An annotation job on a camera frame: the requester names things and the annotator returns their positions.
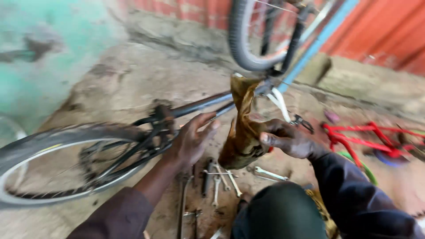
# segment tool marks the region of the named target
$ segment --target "dark pants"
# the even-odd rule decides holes
[[[325,239],[325,223],[314,201],[293,182],[258,192],[233,223],[232,239]]]

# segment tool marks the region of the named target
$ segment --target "person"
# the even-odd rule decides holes
[[[68,239],[142,239],[161,195],[181,170],[195,164],[220,126],[215,113],[200,114],[181,128],[172,146],[137,184],[111,197],[80,224]],[[260,141],[314,168],[323,202],[343,238],[425,238],[410,215],[398,210],[351,162],[278,119],[267,122]],[[241,207],[233,239],[326,238],[313,200],[293,182],[279,182],[258,192]]]

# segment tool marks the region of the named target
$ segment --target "red metal sheet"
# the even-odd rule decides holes
[[[134,1],[137,8],[161,16],[227,29],[231,0]],[[281,16],[277,24],[283,21]],[[284,33],[273,36],[283,39]],[[425,0],[360,0],[321,51],[425,76]]]

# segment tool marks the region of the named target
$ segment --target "red bicycle frame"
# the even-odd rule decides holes
[[[383,153],[388,155],[391,158],[397,158],[402,154],[408,154],[408,150],[414,149],[415,146],[413,144],[401,144],[394,140],[390,140],[382,131],[391,131],[394,133],[407,133],[414,136],[418,136],[421,138],[425,138],[422,134],[414,133],[410,130],[400,129],[400,128],[389,128],[389,127],[381,127],[376,125],[375,122],[371,121],[366,125],[361,126],[330,126],[327,123],[322,124],[322,128],[325,129],[326,134],[331,141],[330,148],[334,151],[334,145],[337,143],[341,143],[350,153],[351,157],[353,157],[354,162],[357,167],[363,168],[362,163],[357,157],[354,150],[351,148],[349,142],[366,145],[371,148],[375,148],[381,150]],[[355,137],[347,137],[344,134],[338,133],[338,131],[373,131],[376,136],[382,141],[383,144],[374,143],[370,141],[366,141],[363,139],[355,138]]]

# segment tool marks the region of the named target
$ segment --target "sleeve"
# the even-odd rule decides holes
[[[325,206],[343,238],[425,238],[415,219],[396,209],[355,164],[330,153],[312,166]]]
[[[80,224],[67,239],[144,239],[152,205],[143,193],[123,188]]]

